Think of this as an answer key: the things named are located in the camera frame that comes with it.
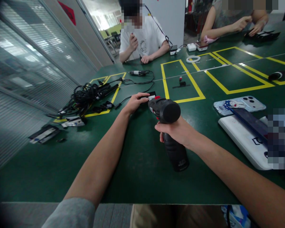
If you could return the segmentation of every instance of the white tape roll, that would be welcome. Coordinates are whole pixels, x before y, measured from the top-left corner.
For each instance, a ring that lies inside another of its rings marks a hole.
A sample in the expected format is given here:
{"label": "white tape roll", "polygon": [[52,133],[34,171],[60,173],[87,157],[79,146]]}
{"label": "white tape roll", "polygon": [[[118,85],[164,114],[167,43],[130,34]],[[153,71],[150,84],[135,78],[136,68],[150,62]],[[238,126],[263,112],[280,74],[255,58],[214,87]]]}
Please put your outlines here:
{"label": "white tape roll", "polygon": [[186,60],[187,63],[195,63],[195,62],[198,62],[200,60],[200,57],[199,56],[195,56],[195,55],[192,55],[192,56],[189,56]]}

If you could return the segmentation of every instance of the lap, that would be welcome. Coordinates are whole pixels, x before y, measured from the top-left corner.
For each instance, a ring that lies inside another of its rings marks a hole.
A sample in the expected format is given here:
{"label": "lap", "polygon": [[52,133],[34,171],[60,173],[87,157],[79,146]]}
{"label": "lap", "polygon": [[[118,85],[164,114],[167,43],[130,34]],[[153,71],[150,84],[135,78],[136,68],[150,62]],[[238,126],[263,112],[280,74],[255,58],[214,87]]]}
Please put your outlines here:
{"label": "lap", "polygon": [[134,204],[130,228],[227,227],[220,206]]}

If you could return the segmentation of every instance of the black drill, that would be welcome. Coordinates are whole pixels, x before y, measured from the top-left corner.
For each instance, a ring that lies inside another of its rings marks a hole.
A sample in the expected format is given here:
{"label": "black drill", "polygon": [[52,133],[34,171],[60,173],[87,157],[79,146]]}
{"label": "black drill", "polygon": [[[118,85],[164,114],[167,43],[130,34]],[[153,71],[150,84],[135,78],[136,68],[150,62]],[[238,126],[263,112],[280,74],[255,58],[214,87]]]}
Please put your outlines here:
{"label": "black drill", "polygon": [[[150,111],[156,115],[156,118],[162,124],[174,123],[181,116],[180,106],[170,99],[160,98],[160,96],[157,96],[150,100],[148,105]],[[166,152],[170,162],[172,163],[174,171],[184,171],[189,166],[186,148],[175,141],[169,134],[163,133],[162,135],[165,142]]]}

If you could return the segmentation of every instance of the forearm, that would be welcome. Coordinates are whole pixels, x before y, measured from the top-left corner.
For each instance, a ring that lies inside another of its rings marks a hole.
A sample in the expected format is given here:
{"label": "forearm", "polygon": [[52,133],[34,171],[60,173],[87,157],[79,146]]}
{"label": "forearm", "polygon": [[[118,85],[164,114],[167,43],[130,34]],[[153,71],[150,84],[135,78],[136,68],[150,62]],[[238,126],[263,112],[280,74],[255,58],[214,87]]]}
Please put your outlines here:
{"label": "forearm", "polygon": [[117,166],[130,114],[124,109],[91,152],[64,199],[85,198],[97,208]]}
{"label": "forearm", "polygon": [[132,55],[133,51],[131,51],[130,47],[128,47],[124,52],[119,54],[119,60],[121,61],[121,63],[124,63],[125,61],[127,61],[130,56]]}
{"label": "forearm", "polygon": [[220,36],[223,36],[231,32],[233,32],[231,25],[227,25],[221,28],[216,28],[216,29],[210,29],[210,30],[202,32],[201,40],[204,40],[205,36],[207,36],[210,39],[216,39],[216,38],[219,38]]}
{"label": "forearm", "polygon": [[158,57],[161,57],[162,55],[166,54],[170,50],[170,46],[167,41],[164,41],[162,43],[162,46],[160,49],[158,49],[156,52],[154,52],[151,56],[156,59]]}
{"label": "forearm", "polygon": [[229,187],[261,227],[285,226],[285,190],[244,165],[204,135],[191,149]]}
{"label": "forearm", "polygon": [[265,25],[268,23],[268,15],[264,15],[262,16],[258,21],[255,21],[254,24],[259,24],[259,23],[262,23],[263,24],[263,28],[265,27]]}

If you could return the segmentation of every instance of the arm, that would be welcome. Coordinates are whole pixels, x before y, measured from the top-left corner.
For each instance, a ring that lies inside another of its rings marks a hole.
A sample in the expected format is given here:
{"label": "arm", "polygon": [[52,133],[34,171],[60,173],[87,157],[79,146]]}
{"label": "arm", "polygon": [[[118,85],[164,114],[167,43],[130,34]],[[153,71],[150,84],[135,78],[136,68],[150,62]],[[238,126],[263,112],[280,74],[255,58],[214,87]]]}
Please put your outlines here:
{"label": "arm", "polygon": [[201,34],[201,40],[204,40],[205,36],[207,36],[210,39],[216,39],[228,33],[242,31],[247,26],[247,24],[251,22],[251,16],[245,16],[231,25],[212,29],[214,25],[214,21],[215,21],[215,15],[216,15],[216,10],[215,10],[215,7],[212,6],[208,13],[208,16],[207,16],[207,19],[206,19],[206,22],[205,22],[205,25],[204,25],[204,28]]}
{"label": "arm", "polygon": [[268,14],[266,10],[254,10],[252,13],[252,21],[255,24],[253,30],[249,33],[250,36],[261,32],[265,25],[268,23]]}
{"label": "arm", "polygon": [[130,34],[129,42],[127,41],[125,37],[125,33],[123,32],[121,33],[120,38],[121,38],[121,42],[120,42],[119,60],[121,61],[121,63],[124,63],[125,61],[129,59],[132,53],[137,49],[138,40],[137,40],[137,37],[133,35],[133,33]]}
{"label": "arm", "polygon": [[119,54],[119,60],[121,63],[124,63],[130,58],[130,55],[132,55],[133,51],[131,50],[130,46],[124,51]]}
{"label": "arm", "polygon": [[193,129],[182,117],[173,124],[157,124],[194,151],[229,187],[261,227],[285,227],[285,190],[244,165],[225,149]]}
{"label": "arm", "polygon": [[170,46],[168,42],[165,40],[160,49],[158,49],[156,52],[154,52],[152,55],[144,55],[142,57],[141,62],[144,64],[147,64],[148,62],[153,61],[154,59],[161,57],[162,55],[166,54],[170,50]]}
{"label": "arm", "polygon": [[98,207],[117,166],[130,115],[141,103],[149,101],[148,98],[138,100],[141,96],[149,94],[138,93],[131,97],[83,164],[64,200],[84,198],[91,201],[95,208]]}

